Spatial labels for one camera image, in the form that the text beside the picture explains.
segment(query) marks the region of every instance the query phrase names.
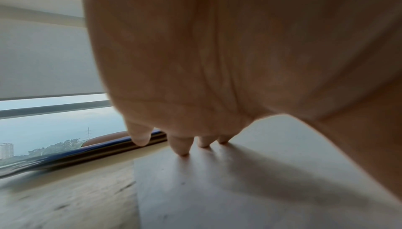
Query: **dark spot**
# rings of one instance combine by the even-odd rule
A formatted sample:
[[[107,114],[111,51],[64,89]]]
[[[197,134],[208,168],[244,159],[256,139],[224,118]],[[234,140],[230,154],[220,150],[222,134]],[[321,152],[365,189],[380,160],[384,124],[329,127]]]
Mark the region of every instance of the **dark spot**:
[[[136,181],[131,182],[131,183],[128,184],[127,186],[125,186],[125,187],[123,187],[123,188],[120,188],[120,189],[119,189],[116,193],[114,193],[114,194],[118,194],[118,193],[122,192],[123,190],[125,190],[125,189],[131,187],[132,185],[134,185],[135,183],[136,183]]]
[[[23,200],[23,199],[27,199],[27,198],[29,198],[29,197],[31,197],[31,196],[24,196],[24,197],[21,197],[20,199],[18,199],[18,201],[21,201],[21,200]]]
[[[61,210],[61,209],[63,209],[63,208],[66,208],[66,207],[68,207],[68,206],[70,206],[70,205],[69,205],[69,204],[63,204],[63,205],[60,205],[59,207],[55,208],[54,210],[55,210],[55,211],[58,211],[58,210]]]

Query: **sky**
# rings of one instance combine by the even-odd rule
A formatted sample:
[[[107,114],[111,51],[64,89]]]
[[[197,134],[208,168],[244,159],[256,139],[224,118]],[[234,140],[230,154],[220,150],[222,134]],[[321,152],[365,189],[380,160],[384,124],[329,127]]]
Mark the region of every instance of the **sky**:
[[[0,101],[0,110],[106,99],[106,95],[98,94]],[[91,138],[126,130],[122,117],[113,107],[97,108],[1,119],[0,143],[13,143],[14,155],[26,155],[30,150],[47,147],[68,139],[88,139],[88,128]]]

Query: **building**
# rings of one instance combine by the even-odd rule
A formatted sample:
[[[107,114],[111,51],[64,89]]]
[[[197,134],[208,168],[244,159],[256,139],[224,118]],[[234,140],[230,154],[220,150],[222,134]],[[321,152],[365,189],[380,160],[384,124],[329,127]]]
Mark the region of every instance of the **building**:
[[[14,156],[14,145],[11,143],[0,144],[0,159]]]

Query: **skin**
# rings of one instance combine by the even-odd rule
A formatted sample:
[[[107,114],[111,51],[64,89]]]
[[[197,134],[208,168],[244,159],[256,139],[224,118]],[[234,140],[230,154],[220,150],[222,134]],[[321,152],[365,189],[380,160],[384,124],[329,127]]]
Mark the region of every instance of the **skin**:
[[[136,144],[228,142],[290,114],[402,197],[402,0],[84,0]]]

